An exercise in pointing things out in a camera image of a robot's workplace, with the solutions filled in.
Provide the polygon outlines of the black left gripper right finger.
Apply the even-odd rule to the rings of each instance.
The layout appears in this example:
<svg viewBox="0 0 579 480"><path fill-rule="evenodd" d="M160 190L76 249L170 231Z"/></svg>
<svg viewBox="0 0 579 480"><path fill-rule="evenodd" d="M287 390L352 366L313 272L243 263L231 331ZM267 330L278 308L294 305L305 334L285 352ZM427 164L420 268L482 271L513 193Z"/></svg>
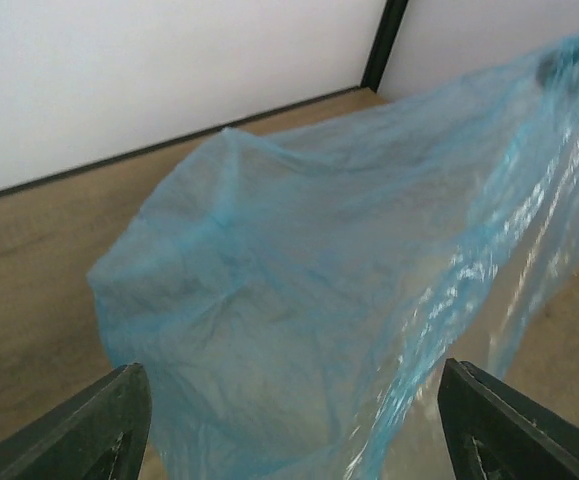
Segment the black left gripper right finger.
<svg viewBox="0 0 579 480"><path fill-rule="evenodd" d="M457 479L579 480L579 428L467 361L445 361L438 407Z"/></svg>

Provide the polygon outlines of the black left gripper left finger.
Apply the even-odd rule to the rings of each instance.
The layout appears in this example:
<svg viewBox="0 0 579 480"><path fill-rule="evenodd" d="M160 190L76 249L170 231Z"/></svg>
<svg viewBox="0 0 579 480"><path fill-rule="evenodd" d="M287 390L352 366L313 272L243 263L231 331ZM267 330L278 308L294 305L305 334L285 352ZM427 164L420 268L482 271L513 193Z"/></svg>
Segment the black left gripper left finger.
<svg viewBox="0 0 579 480"><path fill-rule="evenodd" d="M0 442L0 479L136 479L150 428L144 367L123 365Z"/></svg>

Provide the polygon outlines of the blue translucent trash bag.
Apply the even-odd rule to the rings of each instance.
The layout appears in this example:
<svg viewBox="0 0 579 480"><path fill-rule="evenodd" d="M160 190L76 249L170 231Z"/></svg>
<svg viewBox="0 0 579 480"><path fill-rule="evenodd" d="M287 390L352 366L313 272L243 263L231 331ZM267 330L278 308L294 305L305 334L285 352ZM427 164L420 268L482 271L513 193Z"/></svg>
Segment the blue translucent trash bag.
<svg viewBox="0 0 579 480"><path fill-rule="evenodd" d="M90 270L172 479L449 479L446 358L495 376L579 263L579 34L396 103L225 129Z"/></svg>

